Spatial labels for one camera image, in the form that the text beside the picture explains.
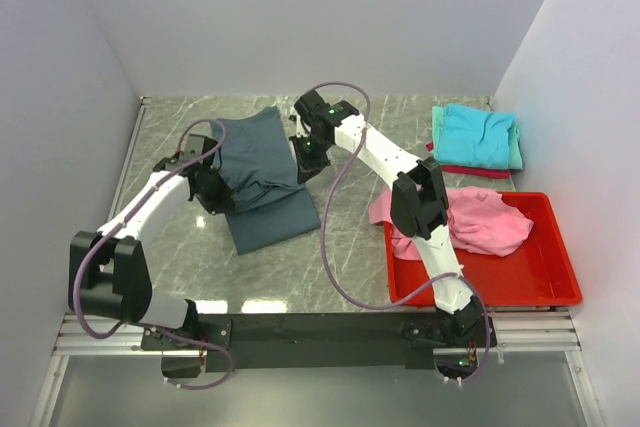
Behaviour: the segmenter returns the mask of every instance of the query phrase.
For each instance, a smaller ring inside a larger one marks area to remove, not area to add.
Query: turquoise towel
[[[509,168],[509,130],[514,114],[447,104],[435,158],[443,164]]]
[[[433,127],[433,147],[434,156],[440,143],[440,132],[444,125],[444,107],[434,105],[431,108],[432,127]],[[509,129],[509,168],[512,170],[522,170],[522,155],[520,155],[520,126],[517,122],[513,122]]]

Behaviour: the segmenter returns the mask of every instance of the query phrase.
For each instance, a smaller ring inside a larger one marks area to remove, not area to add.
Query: stack of folded clothes
[[[427,144],[445,172],[504,179],[522,170],[515,114],[466,105],[432,107],[433,143]]]

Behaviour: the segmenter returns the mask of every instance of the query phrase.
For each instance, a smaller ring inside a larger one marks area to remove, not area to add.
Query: pink cloth
[[[480,187],[447,188],[449,231],[457,249],[504,257],[527,240],[533,221],[502,201],[493,190]],[[385,189],[369,206],[369,222],[391,222],[391,191]],[[398,229],[391,228],[393,255],[404,260],[421,260],[418,250]]]

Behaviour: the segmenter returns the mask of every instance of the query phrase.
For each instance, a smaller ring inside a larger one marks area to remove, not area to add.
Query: marble tabletop
[[[326,95],[361,111],[357,95]],[[180,134],[201,118],[242,119],[266,106],[280,109],[285,132],[297,96],[152,97],[145,99],[143,118],[127,166],[118,210],[145,185],[153,165],[171,155]],[[456,102],[488,109],[486,97],[374,96],[371,124],[400,147],[425,157],[431,141],[431,106]],[[193,132],[210,134],[206,125]],[[339,168],[348,155],[330,151],[332,165],[307,183],[319,212]],[[514,190],[512,181],[445,173],[447,186],[477,185]],[[361,162],[347,173],[331,204],[327,245],[341,285],[356,298],[389,302],[384,235],[369,225],[367,207],[383,183]],[[343,312],[357,311],[329,283],[320,259],[319,231],[290,239],[257,252],[238,256],[223,216],[210,216],[197,203],[188,203],[167,223],[145,255],[156,289],[199,303],[208,312]]]

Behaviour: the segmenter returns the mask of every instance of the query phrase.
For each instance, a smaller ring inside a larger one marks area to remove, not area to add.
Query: dark gray cloth
[[[320,227],[276,107],[242,120],[220,119],[227,129],[220,175],[236,193],[236,210],[225,214],[238,255]],[[214,136],[220,129],[212,125]]]

